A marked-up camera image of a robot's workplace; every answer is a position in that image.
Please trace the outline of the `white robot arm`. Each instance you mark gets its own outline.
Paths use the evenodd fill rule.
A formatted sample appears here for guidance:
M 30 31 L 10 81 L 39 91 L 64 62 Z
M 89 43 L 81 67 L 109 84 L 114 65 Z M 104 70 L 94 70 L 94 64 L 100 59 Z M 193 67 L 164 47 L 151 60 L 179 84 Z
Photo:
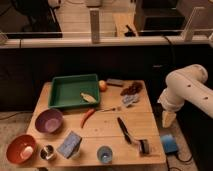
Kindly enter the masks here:
M 163 108 L 162 126 L 168 128 L 176 119 L 186 101 L 189 101 L 209 117 L 213 118 L 213 90 L 205 86 L 207 70 L 193 64 L 170 72 L 165 79 L 166 88 L 158 98 Z

